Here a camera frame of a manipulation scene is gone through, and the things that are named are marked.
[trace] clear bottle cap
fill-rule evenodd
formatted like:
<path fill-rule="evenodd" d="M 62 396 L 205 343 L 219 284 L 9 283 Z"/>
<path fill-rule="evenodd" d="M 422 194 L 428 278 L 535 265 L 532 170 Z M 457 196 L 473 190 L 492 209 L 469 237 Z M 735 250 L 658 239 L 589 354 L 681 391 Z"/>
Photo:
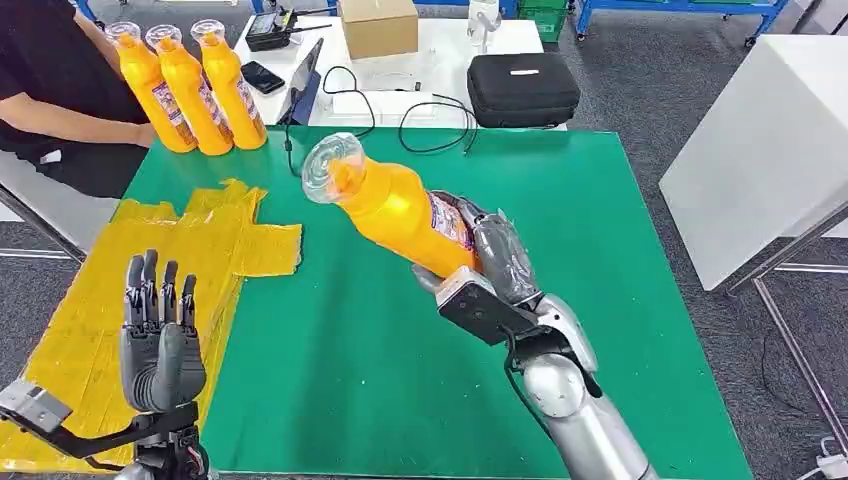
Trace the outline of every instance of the clear bottle cap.
<path fill-rule="evenodd" d="M 156 25 L 147 31 L 144 39 L 157 52 L 170 52 L 182 44 L 183 34 L 173 25 Z"/>
<path fill-rule="evenodd" d="M 191 37 L 194 38 L 201 47 L 214 47 L 215 45 L 226 42 L 224 39 L 224 24 L 218 20 L 201 20 L 191 27 Z"/>
<path fill-rule="evenodd" d="M 141 28 L 132 22 L 116 22 L 104 30 L 106 38 L 119 47 L 129 48 L 141 41 Z"/>
<path fill-rule="evenodd" d="M 312 148 L 303 163 L 303 192 L 317 203 L 352 197 L 365 177 L 365 152 L 350 133 L 334 133 Z"/>

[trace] person's hand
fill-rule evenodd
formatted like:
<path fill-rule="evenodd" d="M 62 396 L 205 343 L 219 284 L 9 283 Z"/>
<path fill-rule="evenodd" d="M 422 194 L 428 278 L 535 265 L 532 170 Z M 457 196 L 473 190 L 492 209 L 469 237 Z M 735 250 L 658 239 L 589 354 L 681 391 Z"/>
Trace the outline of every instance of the person's hand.
<path fill-rule="evenodd" d="M 455 197 L 447 192 L 433 193 L 459 210 L 466 226 L 474 234 L 474 250 L 483 268 L 481 273 L 492 283 L 501 299 L 518 305 L 539 295 L 527 252 L 503 212 L 487 213 L 467 198 Z M 431 292 L 443 280 L 420 265 L 413 265 L 412 271 L 421 286 Z"/>
<path fill-rule="evenodd" d="M 172 410 L 193 400 L 206 384 L 194 328 L 197 280 L 194 275 L 186 277 L 178 300 L 174 286 L 177 262 L 168 262 L 160 308 L 155 281 L 157 258 L 155 250 L 148 250 L 143 258 L 132 258 L 124 295 L 121 383 L 127 402 L 140 412 Z"/>
<path fill-rule="evenodd" d="M 153 145 L 153 140 L 156 139 L 156 131 L 153 130 L 153 125 L 144 123 L 136 125 L 136 134 L 133 144 L 139 147 L 150 148 Z"/>

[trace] orange bottle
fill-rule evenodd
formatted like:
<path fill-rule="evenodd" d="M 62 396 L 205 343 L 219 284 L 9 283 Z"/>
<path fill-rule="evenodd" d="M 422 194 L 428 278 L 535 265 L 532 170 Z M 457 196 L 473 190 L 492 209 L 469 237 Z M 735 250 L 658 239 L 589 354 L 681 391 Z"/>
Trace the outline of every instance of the orange bottle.
<path fill-rule="evenodd" d="M 174 100 L 159 68 L 159 59 L 141 42 L 141 29 L 132 22 L 106 27 L 106 36 L 121 57 L 121 73 L 156 130 L 162 145 L 185 153 L 197 147 L 197 139 Z"/>
<path fill-rule="evenodd" d="M 158 25 L 148 30 L 145 38 L 159 54 L 162 76 L 188 119 L 200 151 L 206 155 L 229 152 L 233 133 L 203 79 L 203 68 L 183 47 L 180 30 Z"/>
<path fill-rule="evenodd" d="M 201 20 L 191 27 L 191 36 L 203 51 L 206 78 L 227 116 L 236 146 L 244 150 L 261 147 L 268 132 L 241 75 L 241 60 L 224 39 L 224 25 L 217 20 Z"/>
<path fill-rule="evenodd" d="M 340 206 L 374 243 L 445 278 L 462 265 L 476 268 L 459 211 L 428 192 L 414 170 L 365 156 L 355 136 L 336 133 L 319 142 L 301 177 L 307 197 Z"/>

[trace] yellow tape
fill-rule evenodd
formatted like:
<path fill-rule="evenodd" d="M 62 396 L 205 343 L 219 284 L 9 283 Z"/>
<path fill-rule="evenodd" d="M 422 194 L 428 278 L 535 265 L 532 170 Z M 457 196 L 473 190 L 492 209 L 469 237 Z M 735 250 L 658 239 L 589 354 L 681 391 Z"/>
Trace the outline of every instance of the yellow tape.
<path fill-rule="evenodd" d="M 228 180 L 224 189 L 197 189 L 182 218 L 167 203 L 124 200 L 101 232 L 62 300 L 23 376 L 47 389 L 74 413 L 65 427 L 81 437 L 125 428 L 135 412 L 121 391 L 118 333 L 123 321 L 127 265 L 148 248 L 179 262 L 177 289 L 197 275 L 196 323 L 208 381 L 198 397 L 200 425 L 215 390 L 243 276 L 290 275 L 300 263 L 301 226 L 254 225 L 265 193 Z M 125 465 L 129 446 L 96 456 Z M 103 473 L 35 437 L 0 424 L 0 468 L 24 472 Z"/>

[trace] robotic arm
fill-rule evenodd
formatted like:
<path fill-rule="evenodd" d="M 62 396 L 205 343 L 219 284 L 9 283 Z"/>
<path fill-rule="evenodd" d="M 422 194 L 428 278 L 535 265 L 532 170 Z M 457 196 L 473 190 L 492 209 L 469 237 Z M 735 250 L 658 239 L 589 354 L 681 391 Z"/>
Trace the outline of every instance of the robotic arm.
<path fill-rule="evenodd" d="M 502 213 L 464 198 L 453 204 L 474 232 L 485 276 L 462 267 L 446 280 L 414 266 L 419 283 L 436 296 L 439 313 L 489 345 L 507 343 L 507 377 L 556 444 L 574 480 L 654 480 L 647 457 L 618 410 L 594 379 L 597 359 L 574 312 L 541 291 L 527 253 Z M 520 393 L 512 373 L 541 418 Z"/>
<path fill-rule="evenodd" d="M 194 328 L 196 280 L 187 276 L 178 299 L 174 285 L 177 264 L 169 262 L 160 296 L 156 261 L 156 251 L 148 250 L 144 258 L 133 257 L 127 272 L 120 334 L 121 380 L 124 397 L 140 412 L 127 428 L 93 439 L 77 437 L 62 426 L 71 409 L 23 379 L 0 391 L 0 420 L 15 423 L 21 431 L 94 468 L 120 472 L 116 477 L 120 480 L 206 480 L 209 459 L 195 425 L 198 410 L 194 398 L 206 383 Z M 130 443 L 134 462 L 126 467 L 94 458 Z"/>

